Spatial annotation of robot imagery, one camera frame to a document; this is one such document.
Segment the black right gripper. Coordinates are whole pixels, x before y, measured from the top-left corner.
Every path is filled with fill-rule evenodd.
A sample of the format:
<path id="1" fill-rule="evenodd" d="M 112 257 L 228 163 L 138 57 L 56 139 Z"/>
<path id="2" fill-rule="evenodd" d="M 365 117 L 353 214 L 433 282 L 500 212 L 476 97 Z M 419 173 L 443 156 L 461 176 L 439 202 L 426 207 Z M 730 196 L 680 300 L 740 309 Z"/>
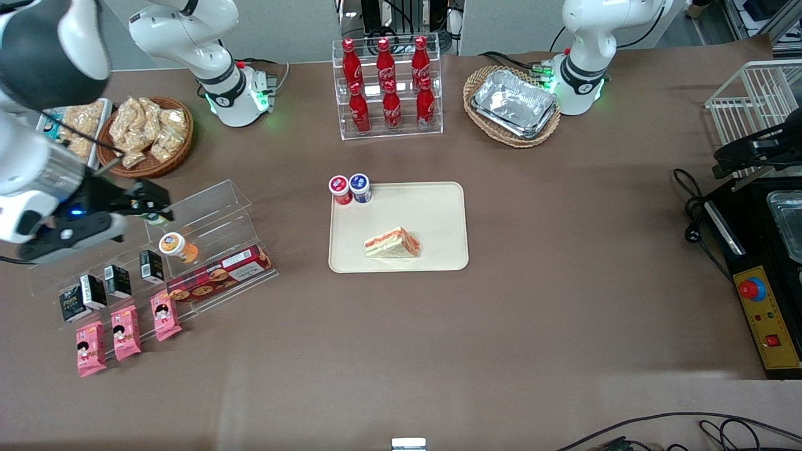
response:
<path id="1" fill-rule="evenodd" d="M 95 213 L 120 213 L 146 222 L 175 220 L 169 191 L 146 178 L 137 178 L 131 188 L 118 187 L 104 176 L 84 172 L 77 191 L 62 202 L 62 218 L 77 220 Z"/>

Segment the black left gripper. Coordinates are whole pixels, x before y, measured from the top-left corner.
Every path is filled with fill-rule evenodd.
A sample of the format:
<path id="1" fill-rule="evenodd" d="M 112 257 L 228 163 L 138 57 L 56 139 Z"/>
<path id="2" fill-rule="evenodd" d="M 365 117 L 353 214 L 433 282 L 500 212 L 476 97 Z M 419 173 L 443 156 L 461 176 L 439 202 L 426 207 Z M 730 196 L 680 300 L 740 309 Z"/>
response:
<path id="1" fill-rule="evenodd" d="M 773 136 L 761 140 L 742 137 L 716 150 L 713 176 L 717 180 L 733 175 L 738 177 L 738 172 L 750 171 L 760 165 L 800 166 L 800 149 L 800 122 L 788 122 Z"/>

